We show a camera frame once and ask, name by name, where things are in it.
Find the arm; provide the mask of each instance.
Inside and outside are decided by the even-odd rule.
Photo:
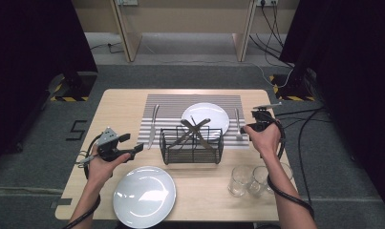
[[[272,183],[284,193],[300,198],[276,155],[281,137],[278,127],[271,124],[261,133],[255,132],[248,126],[245,126],[244,129],[251,137],[254,148],[261,154]],[[277,194],[275,194],[275,199],[282,228],[317,228],[306,208]]]
[[[91,155],[97,155],[97,146],[94,145]],[[115,168],[126,161],[130,154],[119,156],[116,160],[107,162],[99,157],[95,157],[90,162],[88,181],[84,187],[81,198],[76,206],[70,222],[81,217],[88,212],[96,203],[100,190],[105,182],[109,179]],[[93,215],[90,215],[81,221],[74,228],[91,228]]]

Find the striped mat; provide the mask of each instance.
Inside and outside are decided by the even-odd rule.
[[[230,123],[224,134],[225,149],[248,149],[247,135],[243,135],[242,140],[236,138],[235,108],[239,109],[240,126],[246,125],[241,97],[224,94],[149,94],[139,129],[138,144],[144,143],[145,147],[148,145],[151,120],[156,104],[160,104],[160,107],[156,117],[156,137],[151,148],[160,147],[160,129],[175,129],[177,126],[181,126],[183,112],[188,107],[202,102],[216,104],[228,114]]]

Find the wrist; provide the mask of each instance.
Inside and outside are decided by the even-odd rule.
[[[87,191],[89,193],[100,193],[100,190],[102,190],[103,184],[99,182],[95,182],[92,180],[88,180],[85,184],[84,191]]]
[[[272,162],[275,162],[275,161],[279,161],[279,158],[275,154],[275,152],[271,152],[271,151],[263,152],[261,154],[261,156],[262,156],[265,164],[272,163]]]

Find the knife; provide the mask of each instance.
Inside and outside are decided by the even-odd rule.
[[[213,147],[209,143],[207,143],[207,141],[204,140],[199,130],[196,127],[192,126],[192,124],[188,120],[183,119],[181,120],[181,123],[185,127],[189,128],[189,130],[191,130],[198,137],[198,140],[201,142],[201,144],[204,146],[206,150],[213,150]]]
[[[206,118],[206,119],[202,120],[198,125],[196,125],[196,126],[194,127],[195,130],[199,131],[199,130],[201,129],[201,127],[202,127],[204,124],[208,123],[208,122],[210,122],[210,118]],[[184,135],[182,135],[180,138],[178,138],[174,143],[172,143],[172,144],[171,144],[170,146],[168,146],[167,148],[169,149],[169,148],[171,148],[171,147],[174,147],[174,146],[180,144],[180,143],[181,143],[182,141],[184,141],[188,136],[190,136],[192,132],[193,132],[193,130],[192,130],[192,129],[189,129],[188,132],[186,132]]]
[[[156,136],[156,116],[159,110],[159,104],[154,107],[153,118],[151,119],[150,140],[148,142],[148,149],[153,145],[154,137]]]

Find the person's left hand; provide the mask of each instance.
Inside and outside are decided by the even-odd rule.
[[[99,188],[103,187],[105,182],[111,177],[115,168],[130,157],[130,154],[124,154],[113,161],[105,161],[97,156],[96,144],[92,148],[91,155],[96,157],[90,162],[88,181],[93,182],[93,184],[97,185]]]

